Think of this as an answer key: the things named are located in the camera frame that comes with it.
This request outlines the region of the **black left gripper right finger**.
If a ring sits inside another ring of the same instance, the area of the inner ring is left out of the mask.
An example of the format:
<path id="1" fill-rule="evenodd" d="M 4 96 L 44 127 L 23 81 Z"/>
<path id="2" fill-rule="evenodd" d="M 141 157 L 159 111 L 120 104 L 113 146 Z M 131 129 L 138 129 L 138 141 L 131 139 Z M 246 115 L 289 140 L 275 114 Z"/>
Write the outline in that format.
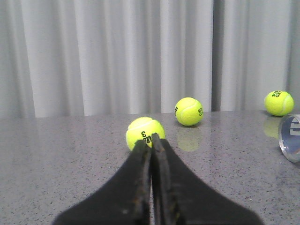
<path id="1" fill-rule="evenodd" d="M 152 187 L 158 225 L 261 225 L 253 211 L 198 178 L 166 139 L 152 135 Z"/>

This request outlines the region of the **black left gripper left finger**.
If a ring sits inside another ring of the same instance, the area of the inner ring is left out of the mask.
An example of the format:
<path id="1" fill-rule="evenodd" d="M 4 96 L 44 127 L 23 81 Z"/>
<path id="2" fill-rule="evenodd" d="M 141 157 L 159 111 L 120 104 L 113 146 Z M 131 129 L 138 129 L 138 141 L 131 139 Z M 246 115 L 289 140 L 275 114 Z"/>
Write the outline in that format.
<path id="1" fill-rule="evenodd" d="M 94 194 L 59 214 L 55 225 L 148 225 L 150 158 L 145 141 L 136 142 L 122 167 Z"/>

